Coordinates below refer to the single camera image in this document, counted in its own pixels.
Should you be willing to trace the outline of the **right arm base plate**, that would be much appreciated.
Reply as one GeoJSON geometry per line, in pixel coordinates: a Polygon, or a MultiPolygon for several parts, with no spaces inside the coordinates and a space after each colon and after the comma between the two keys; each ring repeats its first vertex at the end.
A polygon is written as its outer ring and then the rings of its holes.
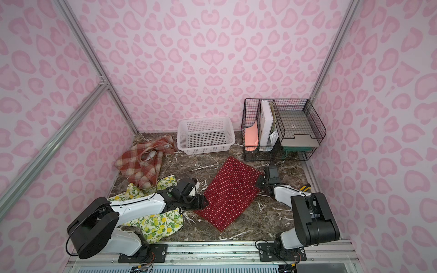
{"type": "Polygon", "coordinates": [[[275,243],[259,240],[255,242],[261,262],[304,262],[307,260],[304,248],[282,249],[275,243]]]}

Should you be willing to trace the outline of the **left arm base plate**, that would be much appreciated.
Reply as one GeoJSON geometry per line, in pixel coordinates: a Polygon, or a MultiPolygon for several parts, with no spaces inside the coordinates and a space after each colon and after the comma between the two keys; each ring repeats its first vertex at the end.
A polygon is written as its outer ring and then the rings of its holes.
{"type": "Polygon", "coordinates": [[[167,244],[152,244],[147,246],[142,246],[135,254],[132,256],[127,256],[125,254],[120,254],[118,258],[118,263],[164,263],[167,255],[167,244]]]}

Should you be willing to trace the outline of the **red polka dot skirt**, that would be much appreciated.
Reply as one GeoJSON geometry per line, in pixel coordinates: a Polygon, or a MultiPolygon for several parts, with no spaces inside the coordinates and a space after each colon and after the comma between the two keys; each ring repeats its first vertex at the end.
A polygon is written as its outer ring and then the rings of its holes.
{"type": "Polygon", "coordinates": [[[208,206],[195,213],[223,232],[259,194],[260,176],[264,173],[229,157],[204,192],[208,206]]]}

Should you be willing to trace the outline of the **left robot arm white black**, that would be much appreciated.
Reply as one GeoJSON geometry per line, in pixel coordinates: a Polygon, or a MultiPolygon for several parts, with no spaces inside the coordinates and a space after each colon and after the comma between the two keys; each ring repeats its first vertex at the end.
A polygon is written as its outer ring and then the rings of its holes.
{"type": "Polygon", "coordinates": [[[175,186],[128,201],[92,201],[67,227],[74,256],[88,259],[100,253],[118,254],[119,263],[148,263],[157,256],[143,235],[117,230],[131,220],[160,215],[174,209],[202,210],[209,204],[196,191],[196,179],[185,177],[175,186]]]}

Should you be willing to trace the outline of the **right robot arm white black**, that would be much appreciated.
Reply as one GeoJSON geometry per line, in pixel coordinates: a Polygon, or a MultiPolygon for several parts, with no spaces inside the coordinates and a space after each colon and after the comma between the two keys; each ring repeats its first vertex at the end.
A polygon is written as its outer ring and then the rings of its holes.
{"type": "Polygon", "coordinates": [[[256,187],[292,210],[294,227],[277,235],[277,248],[294,250],[340,239],[339,227],[324,194],[308,193],[283,184],[277,166],[273,165],[264,168],[256,187]]]}

